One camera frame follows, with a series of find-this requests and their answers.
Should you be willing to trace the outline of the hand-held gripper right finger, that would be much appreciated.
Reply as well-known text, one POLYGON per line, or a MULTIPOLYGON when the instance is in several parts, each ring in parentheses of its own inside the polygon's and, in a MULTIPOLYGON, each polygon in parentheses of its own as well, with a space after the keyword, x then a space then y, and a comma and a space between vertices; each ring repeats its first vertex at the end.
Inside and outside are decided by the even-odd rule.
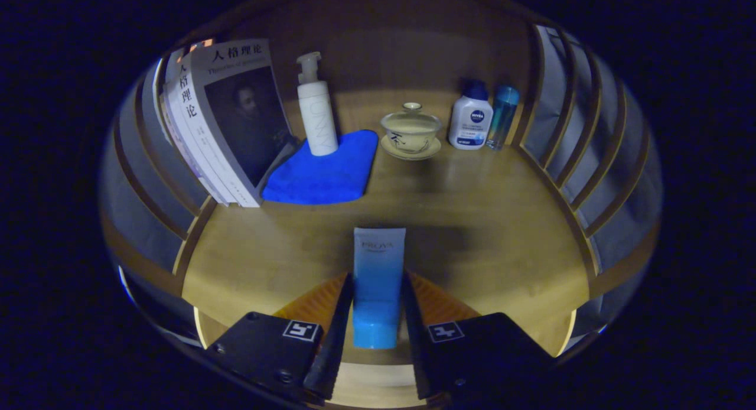
POLYGON ((419 278, 404 272, 402 302, 418 398, 498 401, 553 369, 556 359, 503 313, 432 323, 419 278))

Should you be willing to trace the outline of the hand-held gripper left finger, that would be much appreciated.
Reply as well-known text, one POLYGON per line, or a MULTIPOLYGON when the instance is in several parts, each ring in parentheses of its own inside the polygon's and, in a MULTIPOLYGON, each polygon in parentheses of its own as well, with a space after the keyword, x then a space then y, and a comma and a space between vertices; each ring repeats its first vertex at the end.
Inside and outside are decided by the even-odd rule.
POLYGON ((249 311, 204 351, 213 369, 273 401, 332 399, 354 295, 351 273, 321 284, 282 316, 249 311))

